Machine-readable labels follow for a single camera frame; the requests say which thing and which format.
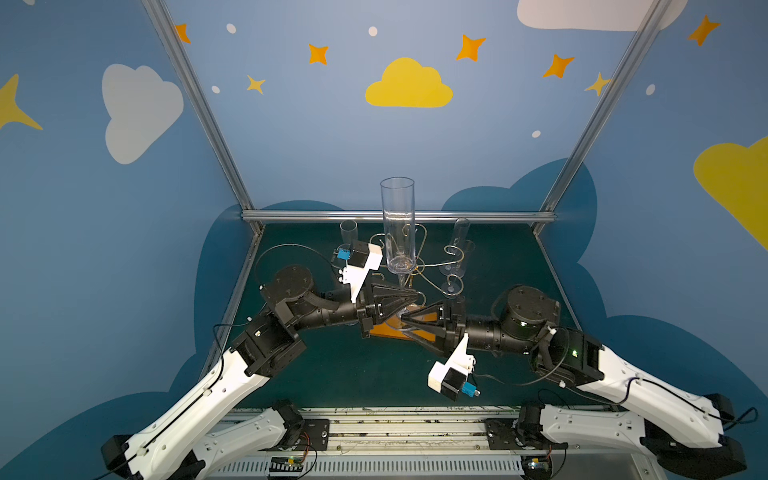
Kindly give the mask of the clear flute glass front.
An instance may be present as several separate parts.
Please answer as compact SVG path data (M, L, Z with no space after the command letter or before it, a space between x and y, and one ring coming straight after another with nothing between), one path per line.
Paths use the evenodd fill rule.
M461 217L455 221L450 242L452 246L461 247L464 244L470 225L471 222L468 218Z

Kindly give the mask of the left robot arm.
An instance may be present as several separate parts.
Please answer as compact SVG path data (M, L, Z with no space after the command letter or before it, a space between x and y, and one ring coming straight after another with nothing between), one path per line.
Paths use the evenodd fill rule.
M208 374L143 430L105 442L101 454L108 473L122 479L204 479L252 451L293 447L305 421L288 400L240 426L215 427L305 351L301 331L358 324L367 336L419 297L413 289L368 277L319 293L310 270L300 265L278 271L260 293L264 307Z

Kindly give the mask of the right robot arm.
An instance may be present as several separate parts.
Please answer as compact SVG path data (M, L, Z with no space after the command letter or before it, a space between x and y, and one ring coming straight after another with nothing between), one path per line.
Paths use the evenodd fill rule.
M560 304L540 290L517 285L504 292L492 316L467 314L461 298L405 311L411 339L443 356L429 387L447 398L476 396L470 380L474 351L527 357L536 382L549 381L604 410L576 410L541 401L521 405L514 420L489 420L493 449L566 451L581 443L625 449L654 459L688 479L721 479L747 467L741 444L727 435L744 422L720 394L695 395L648 374L580 330L560 324Z

